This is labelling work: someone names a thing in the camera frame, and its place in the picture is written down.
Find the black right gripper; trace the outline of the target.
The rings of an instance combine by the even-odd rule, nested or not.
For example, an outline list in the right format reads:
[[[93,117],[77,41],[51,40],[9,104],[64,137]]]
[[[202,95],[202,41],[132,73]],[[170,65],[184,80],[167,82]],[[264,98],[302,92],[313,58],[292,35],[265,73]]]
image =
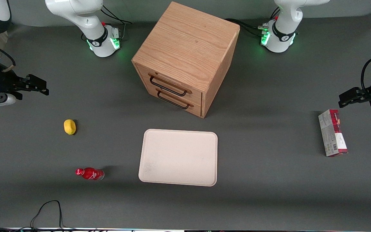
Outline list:
[[[39,92],[45,96],[50,93],[47,82],[35,75],[29,74],[25,78],[20,78],[13,70],[0,72],[0,93],[12,94],[17,100],[22,100],[23,95],[16,89],[19,83],[22,91]]]

